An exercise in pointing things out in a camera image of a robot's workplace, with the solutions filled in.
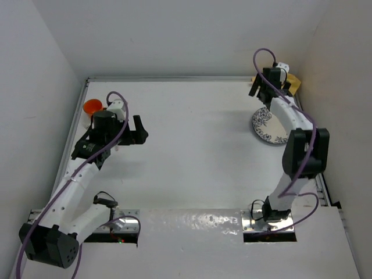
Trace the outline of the blue floral plate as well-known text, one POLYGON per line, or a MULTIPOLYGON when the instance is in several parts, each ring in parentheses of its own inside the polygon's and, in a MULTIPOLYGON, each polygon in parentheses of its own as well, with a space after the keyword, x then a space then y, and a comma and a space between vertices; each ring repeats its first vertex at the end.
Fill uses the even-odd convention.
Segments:
POLYGON ((264 142, 272 145, 285 145, 288 135, 278 118, 266 107, 258 109, 251 119, 252 128, 264 142))

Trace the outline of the yellow vehicle print placemat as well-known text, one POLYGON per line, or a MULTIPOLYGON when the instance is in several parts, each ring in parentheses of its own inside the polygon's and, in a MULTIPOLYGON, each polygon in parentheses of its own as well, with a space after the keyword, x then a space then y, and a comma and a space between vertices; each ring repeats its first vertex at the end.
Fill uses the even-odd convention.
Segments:
POLYGON ((282 90, 288 90, 291 95, 295 95, 301 86, 301 81, 293 74, 287 75, 286 82, 282 85, 282 90))

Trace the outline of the orange mug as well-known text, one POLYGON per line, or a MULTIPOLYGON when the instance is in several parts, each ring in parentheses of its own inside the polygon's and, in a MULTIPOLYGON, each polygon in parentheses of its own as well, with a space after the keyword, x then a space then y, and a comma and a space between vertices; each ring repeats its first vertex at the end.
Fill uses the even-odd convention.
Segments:
POLYGON ((83 111, 87 119, 91 119, 91 116, 98 111, 103 110, 103 104, 98 99, 90 99, 83 104, 83 111))

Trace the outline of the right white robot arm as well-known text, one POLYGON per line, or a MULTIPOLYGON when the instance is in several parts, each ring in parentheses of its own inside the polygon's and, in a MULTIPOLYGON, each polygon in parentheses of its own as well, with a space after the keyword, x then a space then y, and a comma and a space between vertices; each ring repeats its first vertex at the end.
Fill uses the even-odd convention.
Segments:
POLYGON ((302 188, 326 169, 330 133, 318 128, 301 110, 287 86, 287 71, 274 64, 259 71, 249 94, 256 95, 279 120, 288 138, 282 155, 283 175, 262 205, 265 223, 283 221, 291 214, 302 188))

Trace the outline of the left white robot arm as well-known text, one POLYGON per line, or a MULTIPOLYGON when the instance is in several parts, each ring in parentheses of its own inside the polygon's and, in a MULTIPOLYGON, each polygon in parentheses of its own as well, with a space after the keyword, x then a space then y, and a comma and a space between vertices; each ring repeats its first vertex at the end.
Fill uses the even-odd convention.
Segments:
POLYGON ((19 230, 22 255, 29 260, 68 268, 77 257, 79 246, 100 226, 112 219, 117 202, 96 198, 90 208, 74 217, 91 180, 102 168, 116 145, 142 145, 148 132, 139 115, 128 121, 108 110, 94 113, 91 124, 76 142, 65 176, 44 210, 33 223, 19 230))

